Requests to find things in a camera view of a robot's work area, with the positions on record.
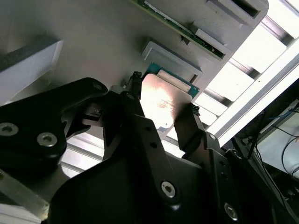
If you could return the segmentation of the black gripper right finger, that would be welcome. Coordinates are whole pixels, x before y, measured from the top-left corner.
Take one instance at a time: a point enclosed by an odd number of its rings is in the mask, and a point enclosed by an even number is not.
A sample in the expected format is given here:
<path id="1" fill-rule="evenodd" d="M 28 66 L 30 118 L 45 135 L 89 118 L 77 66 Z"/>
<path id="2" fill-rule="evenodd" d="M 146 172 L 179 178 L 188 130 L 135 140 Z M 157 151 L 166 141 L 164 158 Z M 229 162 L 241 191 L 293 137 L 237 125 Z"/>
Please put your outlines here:
<path id="1" fill-rule="evenodd" d="M 199 165 L 212 188 L 219 224 L 287 224 L 285 202 L 261 166 L 252 166 L 239 150 L 223 151 L 200 121 L 199 107 L 188 104 L 174 127 L 184 159 Z"/>

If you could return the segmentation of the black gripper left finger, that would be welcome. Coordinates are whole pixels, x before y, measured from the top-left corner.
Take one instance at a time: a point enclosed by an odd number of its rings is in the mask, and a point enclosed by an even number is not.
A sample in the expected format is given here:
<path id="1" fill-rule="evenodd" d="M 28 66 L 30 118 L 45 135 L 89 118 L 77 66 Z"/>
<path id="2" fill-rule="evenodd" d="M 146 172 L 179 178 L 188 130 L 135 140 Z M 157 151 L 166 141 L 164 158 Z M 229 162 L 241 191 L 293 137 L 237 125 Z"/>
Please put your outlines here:
<path id="1" fill-rule="evenodd" d="M 0 166 L 46 199 L 66 182 L 60 162 L 67 140 L 92 126 L 104 131 L 104 164 L 128 158 L 129 183 L 138 197 L 169 210 L 179 207 L 179 190 L 168 196 L 162 182 L 175 178 L 152 120 L 137 97 L 116 93 L 83 78 L 0 108 Z"/>

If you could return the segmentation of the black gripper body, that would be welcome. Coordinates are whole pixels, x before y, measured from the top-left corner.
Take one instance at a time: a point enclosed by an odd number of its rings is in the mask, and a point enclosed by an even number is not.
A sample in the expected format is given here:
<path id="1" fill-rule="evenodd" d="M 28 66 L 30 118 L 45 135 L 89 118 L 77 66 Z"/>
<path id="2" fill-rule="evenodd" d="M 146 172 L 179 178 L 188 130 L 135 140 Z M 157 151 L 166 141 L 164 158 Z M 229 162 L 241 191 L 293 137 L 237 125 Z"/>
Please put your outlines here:
<path id="1" fill-rule="evenodd" d="M 163 149 L 112 157 L 68 180 L 50 205 L 50 224 L 212 224 L 205 171 Z"/>

